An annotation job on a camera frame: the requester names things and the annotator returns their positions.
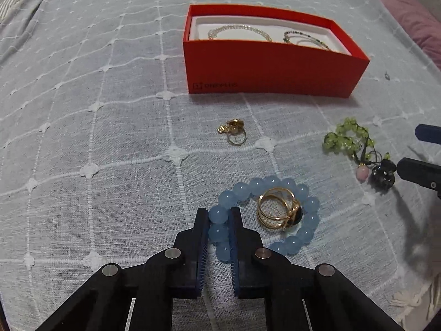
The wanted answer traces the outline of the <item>mauve pink duvet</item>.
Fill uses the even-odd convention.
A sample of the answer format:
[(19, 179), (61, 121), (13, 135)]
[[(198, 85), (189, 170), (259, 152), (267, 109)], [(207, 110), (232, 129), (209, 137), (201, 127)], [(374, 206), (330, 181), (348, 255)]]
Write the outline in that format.
[(440, 69), (440, 21), (417, 0), (381, 0), (403, 30)]

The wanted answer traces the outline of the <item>grey grid bedspread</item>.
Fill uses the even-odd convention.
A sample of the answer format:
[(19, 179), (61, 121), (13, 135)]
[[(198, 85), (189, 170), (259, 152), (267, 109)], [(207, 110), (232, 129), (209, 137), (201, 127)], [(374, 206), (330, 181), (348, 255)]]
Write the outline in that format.
[[(193, 2), (287, 7), (338, 22), (370, 57), (351, 98), (188, 95)], [(384, 77), (385, 72), (390, 81)], [(335, 265), (407, 324), (438, 297), (440, 200), (360, 184), (324, 135), (346, 117), (397, 161), (439, 163), (440, 74), (380, 0), (22, 0), (1, 23), (1, 304), (35, 330), (99, 267), (144, 263), (238, 182), (291, 177), (320, 201), (292, 262)]]

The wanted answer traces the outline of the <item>white box insert tray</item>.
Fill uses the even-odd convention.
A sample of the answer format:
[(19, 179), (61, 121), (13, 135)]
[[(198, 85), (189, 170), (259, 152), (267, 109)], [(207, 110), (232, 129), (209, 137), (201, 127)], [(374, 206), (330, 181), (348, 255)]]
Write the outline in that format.
[(350, 52), (330, 28), (246, 16), (201, 16), (191, 21), (190, 40), (255, 40), (288, 43), (348, 55)]

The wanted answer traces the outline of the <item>red cardboard box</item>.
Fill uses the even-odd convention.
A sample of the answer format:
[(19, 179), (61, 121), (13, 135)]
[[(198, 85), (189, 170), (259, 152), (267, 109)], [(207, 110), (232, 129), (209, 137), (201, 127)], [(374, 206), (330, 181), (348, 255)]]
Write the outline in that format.
[[(330, 28), (349, 54), (255, 40), (190, 40), (194, 17), (246, 16)], [(277, 93), (348, 98), (369, 58), (333, 20), (299, 11), (244, 4), (192, 4), (182, 38), (192, 94)]]

